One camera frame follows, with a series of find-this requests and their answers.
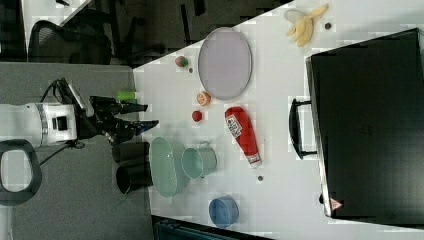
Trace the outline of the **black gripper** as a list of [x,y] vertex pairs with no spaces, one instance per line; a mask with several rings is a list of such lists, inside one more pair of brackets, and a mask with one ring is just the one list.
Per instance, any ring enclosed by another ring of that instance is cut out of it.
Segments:
[[87,117],[80,113],[77,118],[77,137],[79,140],[89,139],[97,135],[105,136],[112,146],[122,142],[121,136],[139,136],[159,124],[158,120],[151,121],[121,121],[116,114],[145,112],[147,105],[135,103],[119,103],[114,98],[90,96],[89,103],[94,114]]

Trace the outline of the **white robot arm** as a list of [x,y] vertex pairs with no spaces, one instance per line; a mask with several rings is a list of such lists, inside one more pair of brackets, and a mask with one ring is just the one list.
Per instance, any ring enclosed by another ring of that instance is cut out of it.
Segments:
[[129,121],[118,115],[146,111],[148,106],[91,96],[92,112],[77,104],[28,103],[1,105],[1,140],[26,140],[34,148],[105,136],[112,146],[131,140],[159,124],[158,120]]

